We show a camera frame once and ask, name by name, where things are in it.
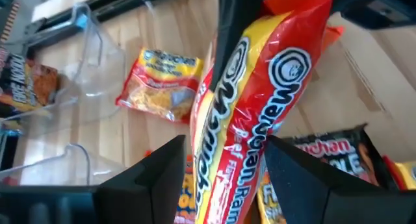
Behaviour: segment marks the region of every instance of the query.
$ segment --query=red and yellow package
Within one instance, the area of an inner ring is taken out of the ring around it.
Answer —
[[[262,224],[286,224],[267,171],[257,190],[257,204]]]
[[[311,78],[330,7],[331,0],[305,0],[258,19],[243,32],[213,93],[212,71],[204,78],[191,121],[196,223],[243,222],[263,178],[263,141]]]
[[[416,162],[393,162],[387,156],[383,160],[400,190],[416,190]]]
[[[192,156],[187,158],[185,178],[183,179],[181,197],[176,208],[175,224],[195,223],[194,176],[192,175]]]
[[[198,58],[142,49],[116,104],[188,123],[201,70]]]

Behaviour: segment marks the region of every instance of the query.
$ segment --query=ramen noodle packet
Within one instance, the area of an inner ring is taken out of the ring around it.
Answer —
[[[36,110],[54,101],[59,85],[58,71],[37,64],[0,47],[0,118]],[[15,121],[2,122],[8,129]]]
[[[322,162],[373,185],[397,190],[387,166],[365,133],[364,127],[365,125],[359,125],[353,129],[283,140]],[[267,172],[257,190],[257,201],[262,224],[286,223]]]
[[[116,104],[188,123],[201,70],[198,58],[143,48]]]
[[[243,222],[263,178],[263,141],[311,78],[330,5],[331,0],[308,0],[253,22],[214,92],[211,45],[190,122],[196,223]]]
[[[400,190],[416,190],[416,161],[393,162],[387,156],[383,159]]]

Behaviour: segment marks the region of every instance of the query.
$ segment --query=clear plastic container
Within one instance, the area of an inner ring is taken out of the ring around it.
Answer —
[[[107,118],[117,112],[114,104],[125,75],[124,52],[101,29],[88,5],[79,3],[72,9],[69,21],[42,31],[31,41],[72,28],[79,33],[55,45],[37,51],[36,61],[58,69],[60,87],[53,104],[0,121],[0,131],[9,134],[41,134],[73,127],[71,116],[80,112],[77,125]],[[8,129],[5,122],[17,121],[18,129]]]
[[[11,186],[86,186],[97,185],[121,173],[116,162],[88,152],[77,144],[59,147],[60,153],[32,163],[0,171],[0,182]]]
[[[91,146],[99,139],[92,136],[82,141],[72,137],[73,131],[88,135],[88,130],[97,131],[103,121],[111,124],[119,111],[114,100],[122,91],[125,77],[124,52],[100,27],[88,5],[76,4],[70,20],[24,40],[30,44],[68,27],[78,33],[36,52],[36,62],[58,69],[60,88],[55,102],[0,121],[1,134],[19,136],[14,168],[0,171],[2,183],[92,185],[125,169]],[[19,126],[9,128],[6,123],[11,121]]]

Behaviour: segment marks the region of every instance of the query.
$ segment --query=big hot package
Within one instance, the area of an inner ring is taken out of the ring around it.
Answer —
[[[332,0],[291,1],[285,5],[291,8],[243,32],[208,106],[203,84],[197,93],[191,113],[196,223],[243,221],[263,178],[263,142],[311,78]]]
[[[0,47],[0,72],[0,118],[42,108],[54,101],[59,84],[55,68]],[[10,122],[2,123],[2,127],[10,127]]]

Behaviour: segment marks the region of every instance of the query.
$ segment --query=maruchan ramen package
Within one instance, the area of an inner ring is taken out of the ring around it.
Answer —
[[[284,140],[346,173],[376,186],[397,190],[387,166],[365,133],[364,126]],[[257,190],[257,201],[262,224],[286,223],[267,172]]]
[[[116,104],[188,123],[201,70],[198,58],[142,49]]]
[[[383,159],[400,190],[416,190],[416,162],[393,162],[387,156]]]
[[[190,122],[196,223],[243,222],[265,170],[263,141],[279,129],[311,78],[330,2],[308,0],[253,22],[214,92],[208,89],[211,44]]]
[[[58,71],[0,47],[0,118],[42,108],[54,101]]]

